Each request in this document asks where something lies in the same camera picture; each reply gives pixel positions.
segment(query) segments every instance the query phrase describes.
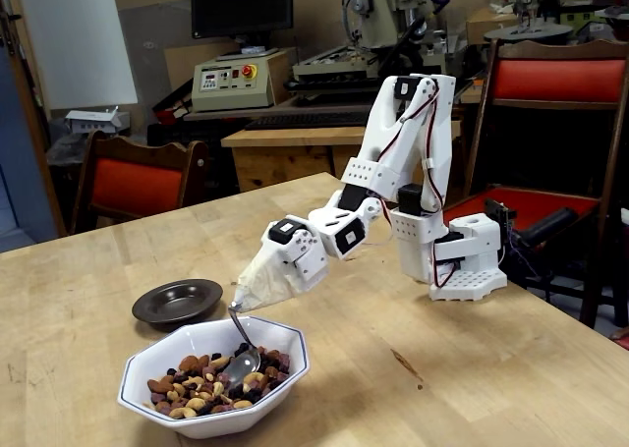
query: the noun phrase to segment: white robotic arm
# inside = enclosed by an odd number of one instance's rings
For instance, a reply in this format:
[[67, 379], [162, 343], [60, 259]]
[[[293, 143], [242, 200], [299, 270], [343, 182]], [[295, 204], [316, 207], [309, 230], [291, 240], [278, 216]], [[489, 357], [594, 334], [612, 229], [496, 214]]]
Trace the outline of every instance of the white robotic arm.
[[[345, 188], [308, 220], [289, 215], [269, 225], [262, 249], [239, 279], [237, 310], [309, 291], [328, 274], [328, 257], [345, 259], [368, 238], [383, 211], [397, 238], [402, 270], [431, 284], [433, 299], [477, 300], [506, 285], [497, 268], [497, 223], [484, 214], [453, 220], [450, 229], [443, 223], [454, 85], [447, 76], [384, 81], [358, 157], [341, 179]], [[418, 163], [422, 187], [412, 184]], [[400, 203], [390, 216], [385, 199]]]

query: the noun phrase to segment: spoon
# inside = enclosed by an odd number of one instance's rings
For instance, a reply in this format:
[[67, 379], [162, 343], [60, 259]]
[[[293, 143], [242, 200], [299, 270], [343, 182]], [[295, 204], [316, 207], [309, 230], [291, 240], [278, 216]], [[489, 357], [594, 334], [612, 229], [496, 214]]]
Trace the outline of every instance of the spoon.
[[234, 321], [234, 324], [236, 324], [238, 332], [241, 333], [241, 335], [245, 339], [245, 342], [247, 342], [247, 344], [249, 344], [249, 346], [251, 347], [251, 349], [243, 352], [240, 356], [231, 361], [231, 363], [227, 365], [227, 368], [223, 370], [223, 373], [225, 373], [229, 377], [230, 383], [233, 386], [236, 386], [241, 384], [245, 379], [245, 376], [247, 376], [249, 373], [253, 373], [259, 369], [261, 359], [259, 356], [259, 352], [257, 351], [257, 347], [252, 344], [252, 341], [249, 339], [249, 336], [245, 332], [243, 325], [238, 320], [238, 315], [234, 305], [232, 304], [232, 306], [230, 306], [227, 310], [232, 318], [232, 321]]

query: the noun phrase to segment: computer monitor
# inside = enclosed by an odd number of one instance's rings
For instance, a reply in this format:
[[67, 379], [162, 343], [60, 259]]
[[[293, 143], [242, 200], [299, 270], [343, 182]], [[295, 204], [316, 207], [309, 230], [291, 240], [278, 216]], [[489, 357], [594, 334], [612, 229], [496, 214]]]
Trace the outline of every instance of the computer monitor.
[[293, 27], [293, 0], [192, 0], [192, 8], [194, 38]]

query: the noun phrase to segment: trail mix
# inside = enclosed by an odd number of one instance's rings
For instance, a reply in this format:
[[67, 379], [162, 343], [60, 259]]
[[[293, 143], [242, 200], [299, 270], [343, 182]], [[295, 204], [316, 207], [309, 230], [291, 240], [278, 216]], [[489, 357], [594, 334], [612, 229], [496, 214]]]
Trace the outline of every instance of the trail mix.
[[215, 415], [254, 405], [288, 378], [291, 363], [288, 354], [267, 352], [260, 346], [259, 370], [248, 374], [243, 383], [230, 386], [223, 370], [248, 349], [243, 343], [234, 357], [185, 357], [178, 370], [170, 368], [160, 380], [148, 381], [150, 403], [146, 405], [173, 419]]

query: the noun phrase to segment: dark bowl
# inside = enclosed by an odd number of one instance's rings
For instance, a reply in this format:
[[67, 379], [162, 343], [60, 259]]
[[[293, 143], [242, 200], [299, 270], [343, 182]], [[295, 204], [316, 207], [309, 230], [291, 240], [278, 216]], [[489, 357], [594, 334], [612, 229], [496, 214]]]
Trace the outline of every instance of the dark bowl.
[[172, 330], [184, 323], [199, 322], [216, 308], [223, 289], [210, 280], [181, 280], [142, 295], [132, 313], [159, 330]]

